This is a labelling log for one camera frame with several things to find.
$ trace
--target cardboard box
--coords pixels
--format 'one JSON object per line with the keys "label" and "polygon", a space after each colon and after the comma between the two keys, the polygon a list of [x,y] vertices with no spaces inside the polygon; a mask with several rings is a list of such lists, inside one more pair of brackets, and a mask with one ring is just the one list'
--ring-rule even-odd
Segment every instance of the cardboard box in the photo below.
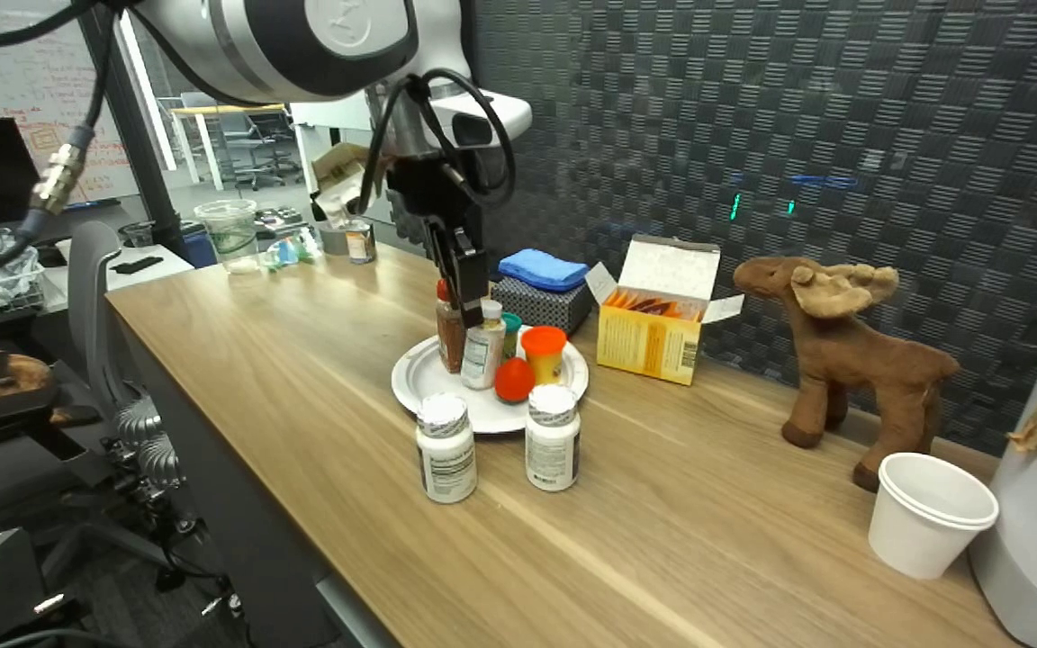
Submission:
{"label": "cardboard box", "polygon": [[716,245],[645,236],[630,239],[620,280],[590,266],[597,364],[691,386],[702,327],[743,314],[743,296],[708,299],[716,269]]}

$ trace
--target dark wall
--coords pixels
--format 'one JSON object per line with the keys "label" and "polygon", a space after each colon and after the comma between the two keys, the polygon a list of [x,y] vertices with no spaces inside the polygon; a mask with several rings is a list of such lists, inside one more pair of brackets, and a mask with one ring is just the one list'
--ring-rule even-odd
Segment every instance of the dark wall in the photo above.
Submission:
{"label": "dark wall", "polygon": [[[499,249],[620,266],[632,232],[894,263],[870,322],[950,351],[943,437],[996,455],[1037,377],[1037,0],[480,0],[482,87],[534,100]],[[705,353],[793,383],[779,314]]]}

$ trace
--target toy moose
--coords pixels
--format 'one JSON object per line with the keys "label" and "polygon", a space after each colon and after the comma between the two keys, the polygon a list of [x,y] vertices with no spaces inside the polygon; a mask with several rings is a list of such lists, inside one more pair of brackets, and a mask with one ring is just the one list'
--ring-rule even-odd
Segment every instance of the toy moose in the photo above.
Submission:
{"label": "toy moose", "polygon": [[907,339],[883,334],[853,314],[889,299],[899,285],[894,266],[820,266],[815,259],[745,259],[736,269],[745,296],[781,305],[799,362],[799,400],[781,441],[816,446],[847,417],[847,388],[870,386],[880,441],[853,464],[853,482],[880,489],[880,461],[894,449],[929,449],[940,386],[958,362]]}

